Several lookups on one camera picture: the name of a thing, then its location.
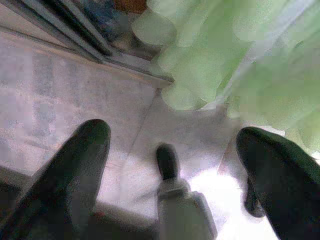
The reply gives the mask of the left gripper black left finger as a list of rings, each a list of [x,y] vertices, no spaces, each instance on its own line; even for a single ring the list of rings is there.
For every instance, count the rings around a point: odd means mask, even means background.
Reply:
[[[0,228],[3,240],[79,240],[96,204],[111,129],[83,122],[37,173]]]

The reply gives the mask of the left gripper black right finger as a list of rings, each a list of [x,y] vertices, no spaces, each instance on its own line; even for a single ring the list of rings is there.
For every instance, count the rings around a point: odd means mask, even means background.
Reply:
[[[296,143],[242,128],[236,150],[257,200],[280,240],[320,238],[320,166]]]

